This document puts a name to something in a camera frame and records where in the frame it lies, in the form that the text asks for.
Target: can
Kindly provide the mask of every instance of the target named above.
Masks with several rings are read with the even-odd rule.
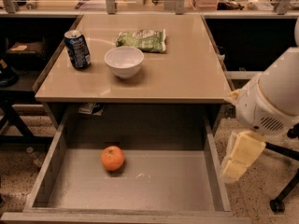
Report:
[[[78,30],[71,30],[64,34],[67,53],[76,69],[83,69],[91,64],[91,55],[84,35]]]

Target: drawer floor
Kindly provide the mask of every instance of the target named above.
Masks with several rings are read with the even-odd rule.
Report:
[[[204,151],[125,149],[117,173],[104,170],[101,151],[69,144],[48,207],[214,210]]]

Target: terrazzo floor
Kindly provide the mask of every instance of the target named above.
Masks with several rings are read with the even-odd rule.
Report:
[[[53,136],[55,133],[48,117],[24,116],[22,119],[34,134]],[[225,156],[231,131],[243,129],[235,119],[221,120],[215,135],[220,161]],[[18,131],[14,127],[6,126],[0,132],[8,133],[14,134]],[[286,134],[269,136],[267,141],[299,150],[299,140],[291,140]],[[35,183],[38,168],[26,153],[28,147],[33,147],[41,154],[45,153],[45,147],[41,145],[0,144],[0,193],[6,199],[0,208],[0,216],[4,212],[21,211],[26,195]],[[285,212],[274,214],[269,207],[269,201],[278,196],[295,175],[298,167],[298,161],[265,150],[238,182],[227,185],[233,215],[250,217],[252,224],[299,224],[299,186],[284,200]]]

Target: black metal frame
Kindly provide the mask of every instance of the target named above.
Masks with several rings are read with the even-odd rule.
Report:
[[[0,101],[0,108],[5,115],[0,119],[0,130],[9,122],[15,125],[22,136],[0,135],[0,143],[32,143],[32,144],[50,144],[52,137],[34,136],[28,126],[14,110],[13,100],[7,98]]]

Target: countertop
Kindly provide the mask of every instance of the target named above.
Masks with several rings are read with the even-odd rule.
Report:
[[[36,94],[40,102],[223,103],[230,87],[198,14],[84,15],[78,24],[92,64],[73,68],[63,49]],[[120,79],[104,56],[119,32],[166,30],[166,52],[145,53],[141,70]]]

